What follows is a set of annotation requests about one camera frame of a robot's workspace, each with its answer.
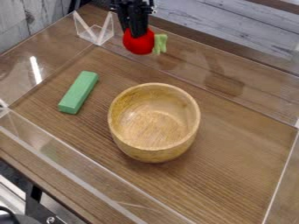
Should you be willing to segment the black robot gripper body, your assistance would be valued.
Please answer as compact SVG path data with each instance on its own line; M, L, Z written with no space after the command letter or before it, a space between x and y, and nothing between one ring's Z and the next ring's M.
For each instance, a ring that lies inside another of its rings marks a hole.
M130 5L138 7L145 13L154 12L154 0L109 0L109 9L112 11Z

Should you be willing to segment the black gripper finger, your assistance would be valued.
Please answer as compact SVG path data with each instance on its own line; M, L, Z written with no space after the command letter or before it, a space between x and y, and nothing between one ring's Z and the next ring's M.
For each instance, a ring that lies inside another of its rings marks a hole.
M129 29L132 36L138 38L146 33L148 16L144 10L138 7L129 9Z
M121 29L122 31L125 31L126 28L129 27L129 24L128 24L129 16L128 16L126 8L118 7L116 9L116 14L117 14L118 23L121 25Z

